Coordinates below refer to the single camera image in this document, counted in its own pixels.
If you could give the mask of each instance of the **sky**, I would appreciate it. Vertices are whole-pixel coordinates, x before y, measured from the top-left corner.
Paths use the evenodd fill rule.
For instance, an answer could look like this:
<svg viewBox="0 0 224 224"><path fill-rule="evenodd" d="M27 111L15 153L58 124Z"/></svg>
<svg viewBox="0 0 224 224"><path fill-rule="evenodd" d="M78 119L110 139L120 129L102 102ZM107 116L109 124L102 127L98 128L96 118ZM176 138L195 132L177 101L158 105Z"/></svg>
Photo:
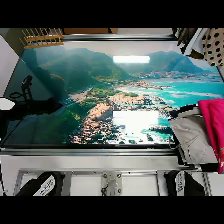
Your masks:
<svg viewBox="0 0 224 224"><path fill-rule="evenodd" d="M181 54L175 41L72 41L64 43L65 49L88 48L91 51L103 52L110 56L146 55L157 51L175 51ZM204 60L189 59L196 66L209 68Z"/></svg>

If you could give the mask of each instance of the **ocean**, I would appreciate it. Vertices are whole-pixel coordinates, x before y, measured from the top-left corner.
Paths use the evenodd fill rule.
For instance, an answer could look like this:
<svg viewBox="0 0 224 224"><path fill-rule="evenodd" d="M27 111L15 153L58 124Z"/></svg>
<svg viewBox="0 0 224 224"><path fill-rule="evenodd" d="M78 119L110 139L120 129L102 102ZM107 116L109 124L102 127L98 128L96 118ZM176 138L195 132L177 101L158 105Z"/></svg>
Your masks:
<svg viewBox="0 0 224 224"><path fill-rule="evenodd" d="M149 90L137 87L122 87L119 89L125 92L158 96L163 98L168 105L176 108L187 104L197 104L199 100L224 98L223 82L176 81L169 79L146 79L143 81L157 86L170 86L170 88ZM148 130L152 126L170 126L167 118L161 118L154 112L156 111L118 111L114 113L113 123L123 126L120 128L122 133L120 140L125 144L130 144L130 140L135 140L137 144L167 143L170 137L169 134ZM149 134L153 140L149 141L146 134Z"/></svg>

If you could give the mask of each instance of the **cardboard box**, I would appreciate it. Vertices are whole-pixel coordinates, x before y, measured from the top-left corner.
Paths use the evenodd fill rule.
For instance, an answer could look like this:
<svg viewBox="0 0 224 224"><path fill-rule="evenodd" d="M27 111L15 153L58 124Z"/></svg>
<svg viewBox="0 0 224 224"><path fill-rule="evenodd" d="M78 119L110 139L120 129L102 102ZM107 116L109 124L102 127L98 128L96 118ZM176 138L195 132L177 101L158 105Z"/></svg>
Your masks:
<svg viewBox="0 0 224 224"><path fill-rule="evenodd" d="M112 33L117 33L118 28L110 28ZM109 33L108 28L64 28L65 34L106 34Z"/></svg>

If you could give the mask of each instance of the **tv screen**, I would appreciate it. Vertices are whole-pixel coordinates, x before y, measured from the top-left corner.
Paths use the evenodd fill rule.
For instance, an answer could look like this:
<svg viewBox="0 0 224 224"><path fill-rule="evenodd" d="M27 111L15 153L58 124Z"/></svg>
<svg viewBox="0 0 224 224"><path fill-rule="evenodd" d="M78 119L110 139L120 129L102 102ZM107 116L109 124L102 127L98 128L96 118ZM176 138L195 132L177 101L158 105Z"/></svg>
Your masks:
<svg viewBox="0 0 224 224"><path fill-rule="evenodd" d="M224 97L216 67L181 54L172 41L74 41L24 50L5 97L33 77L34 100L57 99L50 114L29 114L7 145L167 145L169 113ZM9 133L18 120L10 121Z"/></svg>

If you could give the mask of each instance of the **pink cloth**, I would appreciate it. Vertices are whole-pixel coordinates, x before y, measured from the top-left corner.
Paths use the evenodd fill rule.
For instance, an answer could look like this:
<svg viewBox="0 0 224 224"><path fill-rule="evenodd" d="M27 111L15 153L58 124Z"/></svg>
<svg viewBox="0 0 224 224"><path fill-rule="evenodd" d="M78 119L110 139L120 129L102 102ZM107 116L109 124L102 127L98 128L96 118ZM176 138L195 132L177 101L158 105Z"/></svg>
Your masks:
<svg viewBox="0 0 224 224"><path fill-rule="evenodd" d="M224 167L224 99L200 100L198 102L205 120L208 136L216 158L219 173Z"/></svg>

